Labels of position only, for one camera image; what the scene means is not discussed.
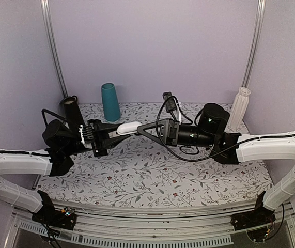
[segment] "white wall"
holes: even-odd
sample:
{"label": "white wall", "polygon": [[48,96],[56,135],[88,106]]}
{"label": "white wall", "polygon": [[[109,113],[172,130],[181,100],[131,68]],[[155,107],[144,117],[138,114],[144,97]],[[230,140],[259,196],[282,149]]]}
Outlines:
{"label": "white wall", "polygon": [[[295,1],[267,1],[249,88],[244,120],[251,133],[295,130]],[[269,162],[274,182],[293,165],[294,161]],[[295,210],[295,197],[291,201]]]}
{"label": "white wall", "polygon": [[[0,0],[0,148],[45,148],[40,111],[60,100],[40,1]],[[29,186],[34,177],[11,179]],[[0,247],[11,211],[0,202]]]}
{"label": "white wall", "polygon": [[50,1],[69,94],[101,102],[114,82],[120,102],[231,103],[252,43],[257,0]]}

